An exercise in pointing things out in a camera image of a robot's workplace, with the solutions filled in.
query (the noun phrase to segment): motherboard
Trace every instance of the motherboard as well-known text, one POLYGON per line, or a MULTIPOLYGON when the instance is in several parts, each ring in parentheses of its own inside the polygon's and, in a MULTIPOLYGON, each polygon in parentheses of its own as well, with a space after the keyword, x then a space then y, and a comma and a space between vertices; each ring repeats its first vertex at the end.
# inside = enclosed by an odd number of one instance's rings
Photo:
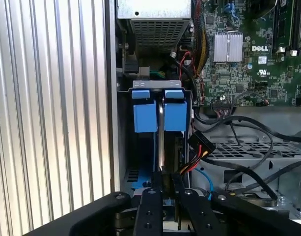
MULTIPOLYGON (((242 92, 253 91, 265 97, 269 106, 301 106, 301 50, 287 50, 294 24, 293 1, 278 1, 281 10, 275 7, 252 20, 247 17, 245 0, 231 1, 233 8, 231 5, 230 9, 221 1, 205 2, 204 25, 209 58, 200 74, 201 79, 197 79, 197 84, 200 84, 197 86, 198 105, 230 102, 242 92), (221 34, 227 33, 241 37, 242 48, 231 48, 241 50, 241 61, 216 59, 216 50, 219 49, 215 43, 217 35, 220 38, 221 34)), ((247 96, 240 105, 261 106, 261 101, 256 96, 247 96)))

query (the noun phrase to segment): silver heatsink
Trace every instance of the silver heatsink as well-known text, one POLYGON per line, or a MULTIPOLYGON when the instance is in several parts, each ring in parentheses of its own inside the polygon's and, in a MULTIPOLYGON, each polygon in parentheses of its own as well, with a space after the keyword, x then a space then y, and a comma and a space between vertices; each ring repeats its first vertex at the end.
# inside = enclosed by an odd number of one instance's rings
POLYGON ((216 33, 214 39, 214 62, 242 61, 243 34, 239 32, 216 33))
POLYGON ((118 19, 130 21, 138 54, 169 53, 191 19, 191 0, 117 0, 118 19))

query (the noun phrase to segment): green circuit board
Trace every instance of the green circuit board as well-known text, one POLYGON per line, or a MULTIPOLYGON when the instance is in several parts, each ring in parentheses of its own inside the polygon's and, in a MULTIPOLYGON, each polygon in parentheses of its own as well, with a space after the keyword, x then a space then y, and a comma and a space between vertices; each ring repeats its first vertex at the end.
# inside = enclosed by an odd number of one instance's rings
MULTIPOLYGON (((250 21, 246 18, 246 1, 236 0, 238 21, 223 11, 223 5, 214 7, 212 1, 205 3, 205 27, 210 53, 201 77, 204 90, 197 89, 199 105, 209 106, 219 100, 232 101, 244 91, 255 91, 266 97, 270 106, 295 106, 301 98, 301 52, 291 56, 290 52, 272 52, 274 35, 274 11, 262 18, 250 21), (213 40, 217 32, 237 31, 243 33, 243 59, 241 62, 213 62, 213 40)), ((289 41, 291 24, 285 23, 285 34, 280 44, 289 41)), ((256 106, 260 98, 246 97, 242 106, 256 106)))

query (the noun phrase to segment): bolt hole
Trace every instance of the bolt hole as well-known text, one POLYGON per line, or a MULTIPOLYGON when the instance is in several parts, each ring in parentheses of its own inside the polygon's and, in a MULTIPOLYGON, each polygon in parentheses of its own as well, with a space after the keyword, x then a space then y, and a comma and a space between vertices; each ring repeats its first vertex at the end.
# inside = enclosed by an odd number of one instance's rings
POLYGON ((207 224, 206 228, 207 228, 207 230, 211 230, 213 227, 211 226, 211 224, 207 224))
POLYGON ((272 161, 269 161, 269 169, 271 170, 274 167, 274 164, 272 161))
POLYGON ((151 225, 150 223, 146 223, 146 224, 144 225, 144 227, 145 227, 146 229, 151 229, 152 225, 151 225))

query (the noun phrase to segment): blue drive bay latch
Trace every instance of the blue drive bay latch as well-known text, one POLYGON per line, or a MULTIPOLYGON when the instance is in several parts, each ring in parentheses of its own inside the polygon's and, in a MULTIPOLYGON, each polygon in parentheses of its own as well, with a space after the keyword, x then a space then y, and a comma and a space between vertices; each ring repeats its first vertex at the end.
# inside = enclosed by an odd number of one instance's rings
MULTIPOLYGON (((157 104, 150 90, 132 91, 136 133, 157 132, 157 104)), ((182 90, 164 91, 164 130, 186 131, 187 103, 182 90)))

